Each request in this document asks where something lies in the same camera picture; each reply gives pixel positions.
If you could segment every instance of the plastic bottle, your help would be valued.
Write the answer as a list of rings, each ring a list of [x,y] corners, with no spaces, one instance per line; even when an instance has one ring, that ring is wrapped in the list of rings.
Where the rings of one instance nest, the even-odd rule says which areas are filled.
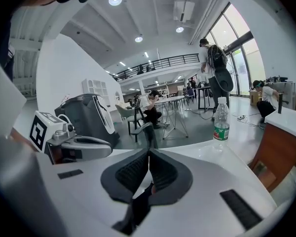
[[[214,147],[216,150],[222,151],[224,145],[227,144],[230,126],[229,108],[225,97],[218,98],[218,107],[215,113],[215,130],[214,130]]]

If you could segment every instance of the gray chair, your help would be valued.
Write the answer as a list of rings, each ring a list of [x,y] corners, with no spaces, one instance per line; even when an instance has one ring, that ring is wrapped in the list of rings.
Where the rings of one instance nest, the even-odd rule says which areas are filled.
[[[139,120],[142,119],[146,123],[145,117],[147,117],[147,115],[143,114],[142,111],[140,110],[140,108],[134,108],[134,109],[128,110],[123,107],[120,107],[119,105],[115,105],[115,107],[117,108],[121,117],[126,118],[127,124],[128,124],[128,134],[129,135],[131,135],[130,122],[134,123],[135,130],[137,129],[137,124],[139,125],[139,127],[141,126],[139,123]]]

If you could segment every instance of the backpack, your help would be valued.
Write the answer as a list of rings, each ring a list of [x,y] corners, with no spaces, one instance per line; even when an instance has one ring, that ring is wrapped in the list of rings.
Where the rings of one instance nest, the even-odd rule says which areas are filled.
[[[225,69],[227,65],[227,57],[224,51],[216,45],[212,45],[207,48],[207,63],[209,64],[209,66],[216,70]]]

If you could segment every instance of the black pants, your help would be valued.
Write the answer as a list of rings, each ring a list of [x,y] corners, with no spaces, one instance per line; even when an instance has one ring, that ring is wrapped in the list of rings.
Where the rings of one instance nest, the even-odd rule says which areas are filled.
[[[262,118],[265,118],[267,115],[271,114],[275,111],[274,107],[271,105],[270,102],[267,101],[258,101],[257,108],[261,113]]]
[[[158,118],[162,116],[161,112],[157,112],[156,107],[153,107],[151,110],[145,110],[144,113],[147,115],[146,121],[153,124],[157,124]]]
[[[229,108],[229,92],[222,90],[222,88],[219,86],[215,77],[209,78],[208,81],[211,86],[211,91],[212,91],[213,99],[215,102],[214,112],[216,111],[216,108],[218,106],[218,98],[219,97],[225,97],[227,99],[227,106]]]

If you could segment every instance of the ceiling light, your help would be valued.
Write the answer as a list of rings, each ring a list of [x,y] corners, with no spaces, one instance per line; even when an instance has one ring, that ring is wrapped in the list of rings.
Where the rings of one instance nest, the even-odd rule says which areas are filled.
[[[178,27],[178,28],[176,29],[176,31],[177,31],[177,33],[181,33],[181,32],[184,31],[184,28],[183,28],[183,27]]]
[[[112,6],[117,6],[122,2],[122,0],[109,0],[109,4]]]
[[[136,42],[142,42],[143,41],[143,37],[138,36],[138,37],[135,38],[135,41]]]

